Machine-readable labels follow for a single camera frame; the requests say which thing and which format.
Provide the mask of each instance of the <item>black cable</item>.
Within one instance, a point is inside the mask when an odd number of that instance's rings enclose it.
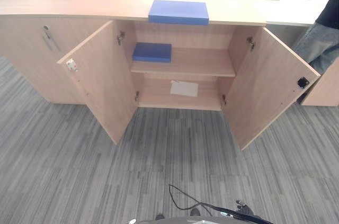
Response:
[[[172,192],[171,192],[171,187],[177,189],[178,191],[180,191],[181,193],[183,193],[185,196],[188,196],[189,198],[193,199],[195,202],[197,202],[197,204],[191,206],[191,207],[188,207],[188,208],[180,208],[173,196],[172,196]],[[233,210],[230,210],[230,209],[226,209],[226,208],[221,208],[221,207],[216,207],[214,205],[211,205],[211,204],[207,204],[207,203],[204,203],[204,202],[199,202],[198,200],[196,200],[195,198],[191,197],[190,195],[188,195],[187,193],[183,192],[182,190],[180,190],[178,187],[172,185],[172,184],[169,184],[168,185],[168,189],[169,189],[169,194],[171,195],[171,198],[172,198],[172,201],[174,203],[174,205],[180,209],[180,210],[190,210],[194,207],[197,207],[199,205],[201,205],[202,207],[204,207],[206,209],[206,211],[208,211],[208,213],[212,216],[211,212],[209,210],[207,210],[206,207],[209,207],[209,208],[212,208],[216,211],[219,211],[219,212],[225,212],[225,213],[228,213],[228,214],[231,214],[233,215],[234,217],[238,218],[238,219],[241,219],[241,220],[247,220],[247,221],[251,221],[253,223],[257,223],[257,224],[273,224],[267,220],[263,220],[263,219],[260,219],[260,218],[257,218],[255,216],[250,216],[250,215],[246,215],[246,214],[243,214],[243,213],[240,213],[240,212],[236,212],[236,211],[233,211]]]
[[[174,200],[174,198],[173,198],[173,195],[172,195],[172,192],[171,192],[171,187],[177,189],[178,191],[180,191],[181,193],[183,193],[185,196],[188,196],[189,198],[193,199],[197,204],[195,204],[195,205],[193,205],[193,206],[191,206],[191,207],[187,207],[187,208],[181,208],[181,207],[179,207],[179,206],[176,204],[176,202],[175,202],[175,200]],[[171,196],[171,198],[172,198],[172,201],[173,201],[174,205],[175,205],[179,210],[183,210],[183,211],[185,211],[185,210],[191,210],[191,209],[193,209],[193,208],[195,208],[195,207],[201,205],[201,202],[199,202],[199,201],[196,200],[194,197],[188,195],[187,193],[183,192],[183,191],[180,190],[178,187],[176,187],[176,186],[174,186],[174,185],[172,185],[172,184],[169,184],[169,185],[168,185],[168,190],[169,190],[169,194],[170,194],[170,196]],[[211,216],[213,216],[212,213],[211,213],[204,205],[201,205],[201,206],[202,206],[202,207],[203,207],[203,208],[204,208]]]

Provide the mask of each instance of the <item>jeans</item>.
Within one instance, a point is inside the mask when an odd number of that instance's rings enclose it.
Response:
[[[314,23],[292,49],[323,74],[339,57],[339,30]]]

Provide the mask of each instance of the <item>blue book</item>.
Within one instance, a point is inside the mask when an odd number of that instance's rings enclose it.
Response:
[[[154,0],[148,21],[166,24],[208,25],[206,3]]]
[[[138,42],[133,52],[134,61],[171,62],[171,44]]]

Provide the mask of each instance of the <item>wooden shelf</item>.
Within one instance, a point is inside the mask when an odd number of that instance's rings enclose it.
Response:
[[[234,77],[235,72],[227,50],[172,48],[172,61],[133,61],[132,72],[174,73]]]
[[[198,83],[198,96],[171,94],[171,80],[145,78],[140,93],[140,107],[164,107],[172,109],[221,110],[217,82]]]

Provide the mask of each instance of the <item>wooden countertop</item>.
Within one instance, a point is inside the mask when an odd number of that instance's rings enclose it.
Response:
[[[206,2],[210,24],[265,26],[250,0],[173,0]],[[0,0],[0,16],[83,16],[148,20],[153,0]]]

